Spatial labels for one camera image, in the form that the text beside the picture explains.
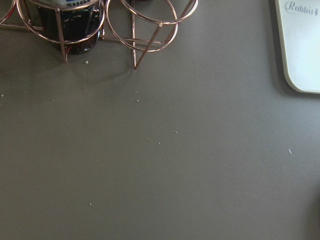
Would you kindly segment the tea bottle middle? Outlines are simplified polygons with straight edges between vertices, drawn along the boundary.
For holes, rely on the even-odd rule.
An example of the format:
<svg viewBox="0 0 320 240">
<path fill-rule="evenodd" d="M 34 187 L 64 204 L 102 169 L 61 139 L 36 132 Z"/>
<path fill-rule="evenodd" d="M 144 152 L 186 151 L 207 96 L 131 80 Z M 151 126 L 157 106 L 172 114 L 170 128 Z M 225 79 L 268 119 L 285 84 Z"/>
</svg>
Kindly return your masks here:
<svg viewBox="0 0 320 240">
<path fill-rule="evenodd" d="M 43 27 L 44 35 L 55 41 L 59 41 L 59 33 L 55 11 L 37 6 Z M 100 1 L 87 7 L 73 10 L 61 11 L 61 26 L 63 39 L 65 41 L 78 41 L 92 34 L 102 21 L 102 5 Z M 90 51 L 98 42 L 100 32 L 97 31 L 91 38 L 75 44 L 68 44 L 67 51 L 78 55 Z"/>
</svg>

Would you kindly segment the cream rabbit tray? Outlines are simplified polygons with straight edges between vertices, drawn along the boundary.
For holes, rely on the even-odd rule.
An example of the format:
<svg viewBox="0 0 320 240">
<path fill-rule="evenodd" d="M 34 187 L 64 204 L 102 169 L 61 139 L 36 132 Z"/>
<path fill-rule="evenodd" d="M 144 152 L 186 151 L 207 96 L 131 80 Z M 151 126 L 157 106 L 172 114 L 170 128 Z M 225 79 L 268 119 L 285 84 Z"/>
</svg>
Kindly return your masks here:
<svg viewBox="0 0 320 240">
<path fill-rule="evenodd" d="M 320 2 L 276 0 L 284 77 L 297 92 L 320 93 Z"/>
</svg>

